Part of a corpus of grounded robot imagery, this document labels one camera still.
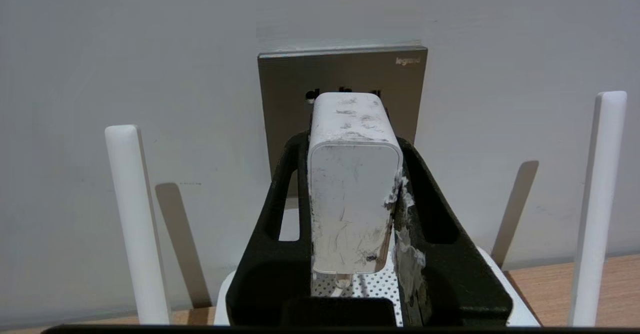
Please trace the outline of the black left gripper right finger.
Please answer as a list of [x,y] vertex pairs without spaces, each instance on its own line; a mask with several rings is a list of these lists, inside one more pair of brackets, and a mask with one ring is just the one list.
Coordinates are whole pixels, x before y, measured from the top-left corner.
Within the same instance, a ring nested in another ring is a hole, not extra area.
[[385,323],[505,325],[514,302],[453,213],[413,144],[402,152],[390,211],[398,308],[385,300]]

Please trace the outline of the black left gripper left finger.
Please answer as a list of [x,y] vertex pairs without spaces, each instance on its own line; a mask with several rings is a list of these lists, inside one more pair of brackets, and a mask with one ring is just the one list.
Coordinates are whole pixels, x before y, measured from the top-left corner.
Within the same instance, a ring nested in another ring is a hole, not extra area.
[[[279,157],[262,211],[226,294],[232,325],[278,325],[283,310],[311,295],[313,234],[307,185],[308,132],[291,137]],[[280,241],[291,177],[297,175],[299,238]]]

